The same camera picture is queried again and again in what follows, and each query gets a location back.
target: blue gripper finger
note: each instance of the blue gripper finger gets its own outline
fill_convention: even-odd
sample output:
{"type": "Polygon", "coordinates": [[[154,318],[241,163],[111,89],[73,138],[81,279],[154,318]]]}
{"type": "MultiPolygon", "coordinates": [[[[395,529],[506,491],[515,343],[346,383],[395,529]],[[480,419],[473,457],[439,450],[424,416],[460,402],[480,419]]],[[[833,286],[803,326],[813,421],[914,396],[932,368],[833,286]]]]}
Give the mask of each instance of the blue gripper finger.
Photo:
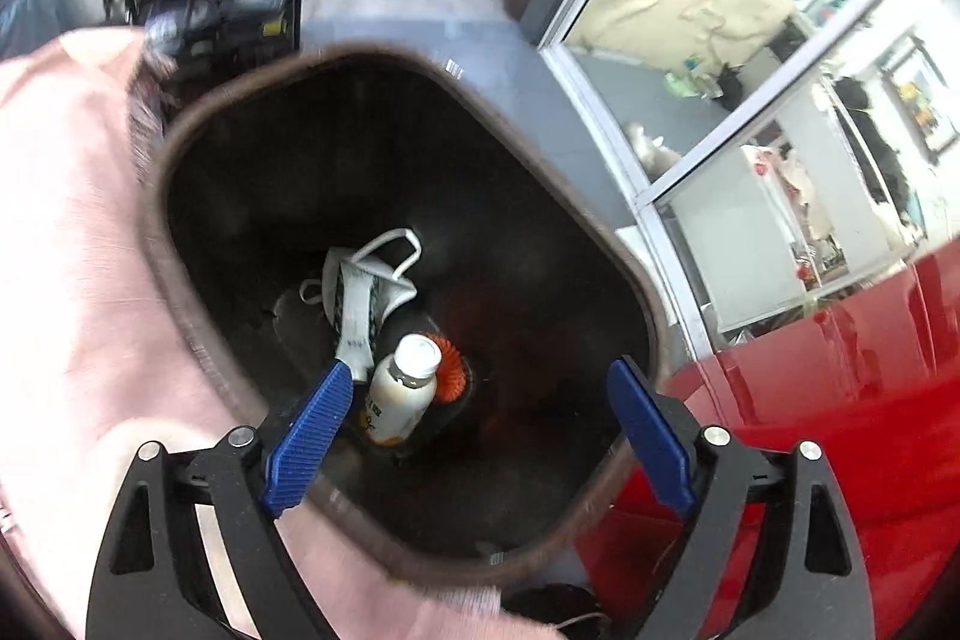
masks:
{"type": "Polygon", "coordinates": [[[353,377],[335,362],[267,459],[261,504],[272,517],[299,504],[353,401],[353,377]]]}
{"type": "Polygon", "coordinates": [[[607,396],[650,481],[656,501],[680,518],[688,517],[697,501],[688,450],[625,360],[618,359],[611,365],[607,373],[607,396]]]}

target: trash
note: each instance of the trash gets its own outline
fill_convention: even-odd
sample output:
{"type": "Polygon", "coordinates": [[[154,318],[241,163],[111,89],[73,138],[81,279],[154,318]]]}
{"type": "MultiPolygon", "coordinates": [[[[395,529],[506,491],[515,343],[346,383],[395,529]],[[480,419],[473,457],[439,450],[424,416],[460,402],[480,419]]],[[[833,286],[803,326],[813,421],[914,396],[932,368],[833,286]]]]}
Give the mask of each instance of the trash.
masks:
{"type": "Polygon", "coordinates": [[[373,367],[373,343],[383,321],[401,304],[416,298],[416,286],[403,273],[419,261],[421,252],[421,243],[411,229],[393,229],[356,251],[331,247],[320,280],[301,283],[299,295],[304,304],[323,302],[326,319],[340,336],[336,357],[350,367],[354,383],[367,381],[373,367]],[[395,239],[406,239],[414,252],[394,269],[373,251],[395,239]],[[320,294],[307,296],[311,287],[318,285],[320,294]]]}
{"type": "Polygon", "coordinates": [[[408,333],[373,373],[360,428],[377,445],[398,445],[424,417],[437,390],[440,348],[428,336],[408,333]]]}
{"type": "MultiPolygon", "coordinates": [[[[405,335],[443,335],[466,387],[392,448],[362,431],[368,388],[355,389],[309,495],[391,576],[522,581],[588,530],[635,468],[604,378],[623,355],[648,377],[668,374],[656,287],[529,140],[442,64],[364,42],[240,77],[223,103],[179,116],[145,194],[144,247],[163,295],[241,419],[301,396],[333,359],[323,280],[304,290],[320,296],[314,306],[299,296],[329,249],[416,233],[424,253],[400,271],[416,298],[379,327],[373,366],[405,335]]],[[[373,255],[396,270],[413,250],[395,241],[373,255]]],[[[334,300],[350,256],[336,255],[334,300]]],[[[397,304],[393,287],[380,317],[397,304]]]]}

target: trash can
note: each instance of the trash can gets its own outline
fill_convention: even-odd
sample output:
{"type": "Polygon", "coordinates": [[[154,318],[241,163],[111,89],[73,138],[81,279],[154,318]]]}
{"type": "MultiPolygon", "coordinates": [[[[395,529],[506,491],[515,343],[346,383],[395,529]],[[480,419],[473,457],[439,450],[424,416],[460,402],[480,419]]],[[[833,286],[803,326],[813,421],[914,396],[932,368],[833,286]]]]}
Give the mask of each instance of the trash can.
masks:
{"type": "Polygon", "coordinates": [[[387,319],[377,360],[407,330],[436,330],[470,392],[415,448],[365,445],[344,424],[309,494],[393,575],[524,578],[621,489],[634,462],[604,379],[623,354],[664,372],[656,290],[539,152],[434,63],[366,43],[241,76],[175,121],[144,204],[176,322],[253,424],[333,357],[323,308],[298,295],[328,248],[416,232],[418,295],[387,319]]]}

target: white bottle cap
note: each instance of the white bottle cap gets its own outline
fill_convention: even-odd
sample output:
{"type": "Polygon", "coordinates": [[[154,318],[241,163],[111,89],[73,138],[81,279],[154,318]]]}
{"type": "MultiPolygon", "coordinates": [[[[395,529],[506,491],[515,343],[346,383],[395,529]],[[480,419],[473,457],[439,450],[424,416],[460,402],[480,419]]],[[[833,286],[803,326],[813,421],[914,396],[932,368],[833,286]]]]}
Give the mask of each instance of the white bottle cap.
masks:
{"type": "Polygon", "coordinates": [[[404,375],[423,380],[430,377],[440,366],[440,348],[426,336],[408,333],[397,345],[394,363],[404,375]]]}

